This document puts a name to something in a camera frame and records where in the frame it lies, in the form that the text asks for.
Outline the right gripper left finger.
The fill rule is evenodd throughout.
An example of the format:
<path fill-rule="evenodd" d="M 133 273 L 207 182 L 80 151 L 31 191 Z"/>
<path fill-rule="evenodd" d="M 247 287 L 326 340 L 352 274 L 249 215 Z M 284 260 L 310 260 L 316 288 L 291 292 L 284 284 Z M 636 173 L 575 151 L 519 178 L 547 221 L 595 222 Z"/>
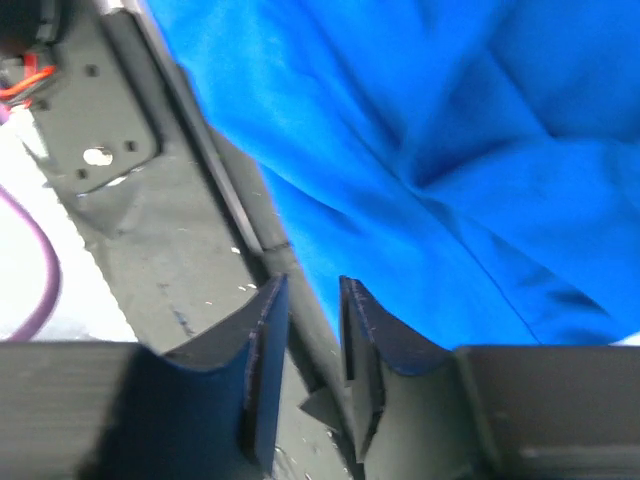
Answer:
<path fill-rule="evenodd" d="M 278 276 L 175 349 L 1 347 L 5 479 L 262 479 L 274 460 L 288 332 Z"/>

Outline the blue t shirt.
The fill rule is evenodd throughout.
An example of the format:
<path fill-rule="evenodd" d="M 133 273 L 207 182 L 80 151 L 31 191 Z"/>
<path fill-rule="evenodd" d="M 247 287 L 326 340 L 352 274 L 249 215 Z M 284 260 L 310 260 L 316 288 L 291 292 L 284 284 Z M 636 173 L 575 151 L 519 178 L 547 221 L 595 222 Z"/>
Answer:
<path fill-rule="evenodd" d="M 152 1 L 324 312 L 433 342 L 639 341 L 635 1 Z"/>

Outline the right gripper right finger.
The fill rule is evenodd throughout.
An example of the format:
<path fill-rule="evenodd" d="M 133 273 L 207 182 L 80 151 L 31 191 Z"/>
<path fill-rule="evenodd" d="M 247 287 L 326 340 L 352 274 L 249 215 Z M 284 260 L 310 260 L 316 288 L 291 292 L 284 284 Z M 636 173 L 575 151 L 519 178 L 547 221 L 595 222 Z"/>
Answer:
<path fill-rule="evenodd" d="M 356 459 L 369 479 L 635 479 L 635 347 L 449 351 L 340 281 Z"/>

